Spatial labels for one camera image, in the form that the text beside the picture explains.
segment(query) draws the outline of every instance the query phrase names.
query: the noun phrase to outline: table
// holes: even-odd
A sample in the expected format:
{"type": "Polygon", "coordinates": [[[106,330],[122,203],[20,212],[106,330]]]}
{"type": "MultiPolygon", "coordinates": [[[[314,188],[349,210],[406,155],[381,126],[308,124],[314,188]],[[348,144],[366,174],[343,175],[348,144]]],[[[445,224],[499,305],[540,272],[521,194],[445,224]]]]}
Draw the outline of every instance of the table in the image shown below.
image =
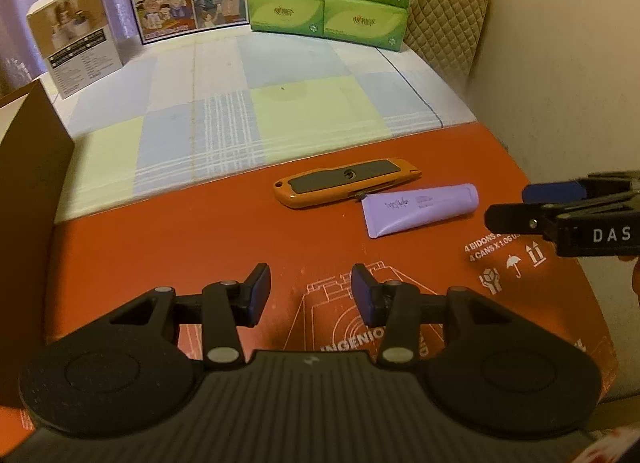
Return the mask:
{"type": "Polygon", "coordinates": [[[401,52],[248,26],[142,47],[62,100],[76,154],[56,221],[348,146],[473,122],[455,93],[401,52]]]}

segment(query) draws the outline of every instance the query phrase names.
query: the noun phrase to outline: orange utility knife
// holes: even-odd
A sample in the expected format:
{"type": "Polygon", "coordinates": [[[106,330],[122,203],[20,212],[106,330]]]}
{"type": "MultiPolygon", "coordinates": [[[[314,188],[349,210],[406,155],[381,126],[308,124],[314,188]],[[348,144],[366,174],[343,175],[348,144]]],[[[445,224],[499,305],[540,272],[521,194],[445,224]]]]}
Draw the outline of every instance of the orange utility knife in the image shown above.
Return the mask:
{"type": "Polygon", "coordinates": [[[420,174],[404,159],[377,159],[289,176],[276,181],[273,190],[283,205],[305,208],[349,198],[362,199],[366,194],[418,179],[420,174]]]}

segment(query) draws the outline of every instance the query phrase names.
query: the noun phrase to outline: person's hand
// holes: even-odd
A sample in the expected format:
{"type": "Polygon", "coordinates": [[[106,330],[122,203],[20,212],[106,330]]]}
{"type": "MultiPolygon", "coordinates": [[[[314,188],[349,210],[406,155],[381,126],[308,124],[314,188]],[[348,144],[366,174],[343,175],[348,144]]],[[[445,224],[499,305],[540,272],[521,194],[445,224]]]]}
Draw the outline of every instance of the person's hand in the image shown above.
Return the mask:
{"type": "Polygon", "coordinates": [[[618,258],[625,263],[636,261],[634,273],[631,276],[631,288],[638,296],[638,305],[640,305],[640,259],[638,259],[637,255],[620,255],[618,258]]]}

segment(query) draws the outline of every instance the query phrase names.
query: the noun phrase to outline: umbrella icon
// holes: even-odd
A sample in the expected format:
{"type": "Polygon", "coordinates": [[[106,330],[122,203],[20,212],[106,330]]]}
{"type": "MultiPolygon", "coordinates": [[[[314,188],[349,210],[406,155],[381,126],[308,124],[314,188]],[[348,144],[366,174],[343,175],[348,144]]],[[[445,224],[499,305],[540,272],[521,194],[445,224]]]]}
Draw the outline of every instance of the umbrella icon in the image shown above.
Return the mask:
{"type": "Polygon", "coordinates": [[[519,258],[517,255],[510,255],[509,258],[507,259],[507,268],[511,268],[511,266],[513,266],[513,268],[516,269],[516,277],[519,279],[520,277],[522,277],[522,274],[520,273],[520,270],[518,269],[518,263],[521,261],[522,259],[519,258]]]}

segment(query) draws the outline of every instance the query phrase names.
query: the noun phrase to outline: screw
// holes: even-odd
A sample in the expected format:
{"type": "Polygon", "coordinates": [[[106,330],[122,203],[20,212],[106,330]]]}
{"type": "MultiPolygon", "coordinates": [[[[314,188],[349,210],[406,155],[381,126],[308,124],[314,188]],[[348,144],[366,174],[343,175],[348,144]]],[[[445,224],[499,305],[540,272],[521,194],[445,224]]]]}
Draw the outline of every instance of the screw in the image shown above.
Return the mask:
{"type": "Polygon", "coordinates": [[[207,352],[207,358],[217,364],[230,364],[235,362],[239,356],[238,350],[227,347],[213,348],[207,352]]]}
{"type": "Polygon", "coordinates": [[[382,352],[382,357],[392,364],[405,364],[414,357],[414,352],[407,348],[388,348],[382,352]]]}

